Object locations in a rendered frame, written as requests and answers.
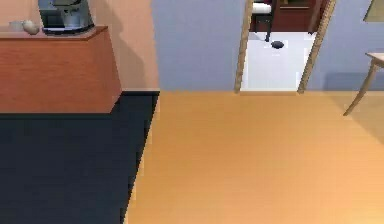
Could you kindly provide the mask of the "beige round object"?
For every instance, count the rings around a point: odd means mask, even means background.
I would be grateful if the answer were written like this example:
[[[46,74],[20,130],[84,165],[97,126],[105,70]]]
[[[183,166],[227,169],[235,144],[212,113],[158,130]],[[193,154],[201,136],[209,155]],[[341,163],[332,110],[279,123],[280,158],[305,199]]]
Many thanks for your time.
[[[25,20],[22,22],[23,30],[29,35],[36,35],[39,33],[40,28],[31,20]]]

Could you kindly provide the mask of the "dark red wooden cupboard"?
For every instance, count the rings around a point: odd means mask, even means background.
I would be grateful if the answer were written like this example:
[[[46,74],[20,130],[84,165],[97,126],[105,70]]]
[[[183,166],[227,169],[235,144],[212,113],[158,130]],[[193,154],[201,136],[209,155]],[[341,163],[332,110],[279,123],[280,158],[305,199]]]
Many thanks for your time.
[[[316,24],[320,23],[328,0],[277,0],[272,22],[272,32],[307,31],[316,6],[321,3]]]

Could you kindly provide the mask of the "brown wooden cabinet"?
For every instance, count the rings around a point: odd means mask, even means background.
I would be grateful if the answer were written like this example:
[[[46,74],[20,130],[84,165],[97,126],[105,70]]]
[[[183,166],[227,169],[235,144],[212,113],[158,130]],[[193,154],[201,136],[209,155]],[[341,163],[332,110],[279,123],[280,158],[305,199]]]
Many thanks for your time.
[[[0,112],[109,113],[121,92],[106,26],[78,36],[0,33]]]

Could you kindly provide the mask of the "black coffee machine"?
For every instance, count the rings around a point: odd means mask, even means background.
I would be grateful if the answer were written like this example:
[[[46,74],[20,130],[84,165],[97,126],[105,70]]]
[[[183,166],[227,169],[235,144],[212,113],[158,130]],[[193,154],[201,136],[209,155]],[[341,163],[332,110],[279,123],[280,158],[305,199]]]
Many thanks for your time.
[[[88,0],[38,0],[47,35],[78,35],[94,27]]]

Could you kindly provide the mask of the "black chair with white seat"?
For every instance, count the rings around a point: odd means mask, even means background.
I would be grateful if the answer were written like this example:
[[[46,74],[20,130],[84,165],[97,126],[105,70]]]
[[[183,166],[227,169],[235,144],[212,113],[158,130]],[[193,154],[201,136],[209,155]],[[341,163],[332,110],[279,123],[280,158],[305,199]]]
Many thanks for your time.
[[[270,41],[271,29],[274,20],[277,0],[253,0],[252,16],[255,20],[255,25],[266,23],[267,31],[265,41]]]

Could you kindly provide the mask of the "light wooden door frame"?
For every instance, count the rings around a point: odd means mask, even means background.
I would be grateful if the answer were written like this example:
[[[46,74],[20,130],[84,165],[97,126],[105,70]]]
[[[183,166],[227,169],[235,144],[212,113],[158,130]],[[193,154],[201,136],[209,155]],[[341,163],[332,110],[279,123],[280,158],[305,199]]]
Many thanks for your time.
[[[252,17],[252,9],[253,9],[254,0],[245,0],[243,21],[241,26],[241,36],[240,36],[240,44],[239,44],[239,54],[237,58],[237,68],[235,73],[235,82],[234,82],[234,92],[238,94],[241,89],[242,79],[243,79],[243,71],[244,71],[244,63],[246,57],[247,50],[247,42],[249,29],[251,24]],[[336,5],[336,0],[328,0],[327,5],[322,14],[322,18],[320,20],[320,24],[317,30],[317,34],[315,36],[314,43],[312,45],[309,57],[307,59],[306,65],[304,67],[304,71],[302,77],[300,79],[300,83],[297,89],[298,94],[303,94],[307,89],[307,84],[309,78],[312,74],[312,70],[314,64],[316,62],[317,56],[319,54],[319,50],[324,40],[324,36],[326,34],[330,19],[332,17],[334,8]]]

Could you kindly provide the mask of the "olive framed wall picture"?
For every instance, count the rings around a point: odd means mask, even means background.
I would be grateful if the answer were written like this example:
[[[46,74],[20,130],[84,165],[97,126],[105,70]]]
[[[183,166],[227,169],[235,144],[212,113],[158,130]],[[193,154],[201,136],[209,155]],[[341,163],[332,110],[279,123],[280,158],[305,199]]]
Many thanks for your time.
[[[384,0],[371,0],[364,22],[384,22]]]

